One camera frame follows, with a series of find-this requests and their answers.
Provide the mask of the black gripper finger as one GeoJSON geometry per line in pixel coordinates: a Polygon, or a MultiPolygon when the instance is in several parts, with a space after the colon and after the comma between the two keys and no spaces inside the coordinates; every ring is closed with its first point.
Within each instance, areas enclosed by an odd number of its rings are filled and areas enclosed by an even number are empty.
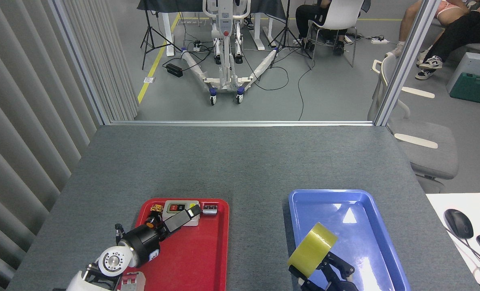
{"type": "Polygon", "coordinates": [[[319,291],[320,288],[316,284],[314,284],[312,281],[310,281],[299,269],[297,269],[295,266],[290,265],[289,266],[289,271],[290,273],[293,274],[293,276],[297,277],[298,279],[298,284],[300,285],[300,288],[302,291],[319,291]]]}
{"type": "Polygon", "coordinates": [[[358,291],[352,282],[355,268],[333,252],[328,252],[316,268],[327,280],[326,291],[358,291]]]}

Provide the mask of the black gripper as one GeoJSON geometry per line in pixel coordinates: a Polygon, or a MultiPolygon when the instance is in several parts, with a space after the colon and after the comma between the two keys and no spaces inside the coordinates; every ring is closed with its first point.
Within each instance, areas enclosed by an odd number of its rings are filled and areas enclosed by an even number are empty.
{"type": "Polygon", "coordinates": [[[152,260],[155,251],[160,250],[160,242],[169,236],[169,233],[177,232],[183,225],[192,221],[201,213],[200,206],[194,205],[188,210],[182,210],[164,220],[159,227],[149,227],[142,224],[125,234],[119,241],[119,246],[128,247],[132,252],[129,267],[139,268],[152,260]]]}

